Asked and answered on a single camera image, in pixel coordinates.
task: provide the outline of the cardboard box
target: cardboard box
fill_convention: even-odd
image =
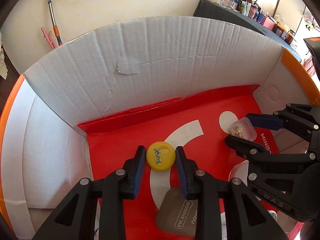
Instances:
[[[238,111],[234,116],[241,118],[251,110],[271,114],[287,103],[317,104],[319,92],[299,66],[288,51],[259,33],[195,17],[138,19],[70,41],[23,74],[25,79],[17,82],[1,116],[1,212],[20,239],[31,239],[39,227],[34,209],[53,209],[81,178],[98,179],[119,168],[134,154],[139,139],[151,142],[154,133],[162,134],[163,140],[167,136],[174,147],[191,149],[200,142],[188,143],[193,138],[208,144],[218,138],[215,143],[222,145],[222,112]],[[170,106],[179,106],[179,112]],[[167,115],[157,112],[164,108],[169,109]],[[140,117],[127,119],[127,126],[123,120],[135,116],[131,114]],[[207,117],[212,119],[205,124]],[[99,126],[101,130],[87,134],[77,127],[99,118],[113,126]],[[154,129],[160,120],[166,128]],[[274,138],[265,131],[257,140],[263,143],[264,136],[273,152],[299,152],[306,144],[286,131],[273,133]],[[103,146],[97,148],[92,140]],[[195,158],[207,165],[205,158],[215,154],[221,155],[212,151]],[[226,167],[223,178],[228,165],[242,161],[231,151],[225,154],[229,160],[223,155],[216,162],[210,159]],[[170,170],[159,174],[146,165],[143,190],[132,202],[136,207],[124,205],[125,210],[139,212],[125,216],[126,226],[133,225],[130,219],[141,220],[141,228],[127,230],[128,240],[149,239],[157,230],[156,211],[173,187],[171,176]]]

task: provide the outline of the white cardboard wall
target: white cardboard wall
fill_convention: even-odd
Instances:
[[[86,138],[60,119],[25,80],[12,105],[1,152],[4,201],[19,239],[34,236],[34,226],[48,215],[41,209],[55,208],[81,178],[91,178],[89,163]]]
[[[276,42],[237,25],[153,17],[85,34],[47,54],[24,76],[75,127],[169,98],[262,84],[281,52]]]
[[[23,145],[29,208],[55,208],[81,178],[90,178],[87,140],[36,96]]]
[[[285,109],[287,103],[310,104],[298,81],[282,64],[281,57],[264,83],[253,95],[263,114],[272,114],[277,110]],[[287,130],[273,132],[273,135],[280,152],[303,141]]]
[[[12,104],[1,151],[1,184],[12,228],[19,239],[35,234],[22,180],[22,152],[28,117],[36,94],[24,81]]]

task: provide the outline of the table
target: table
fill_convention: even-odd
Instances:
[[[299,62],[302,61],[299,54],[273,31],[269,30],[257,21],[235,12],[234,10],[224,8],[207,0],[200,0],[193,16],[229,22],[253,30],[274,40],[282,47],[290,51]]]

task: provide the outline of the blue gripper pad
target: blue gripper pad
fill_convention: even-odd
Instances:
[[[187,198],[189,195],[188,183],[187,183],[188,179],[187,179],[186,172],[183,168],[182,160],[181,160],[181,156],[180,156],[179,152],[177,152],[177,154],[176,154],[176,165],[177,165],[177,171],[178,171],[178,176],[179,176],[181,193],[184,195],[185,198]]]
[[[140,150],[141,153],[138,156],[136,156],[136,158],[138,158],[138,165],[137,165],[136,174],[134,176],[134,188],[133,188],[134,198],[137,197],[140,191],[142,175],[143,175],[143,170],[144,170],[145,160],[146,160],[146,150],[144,148],[141,148],[141,149],[138,148],[138,150]]]
[[[269,114],[247,114],[246,117],[250,120],[254,127],[265,128],[273,131],[278,131],[284,128],[283,122],[275,115]]]

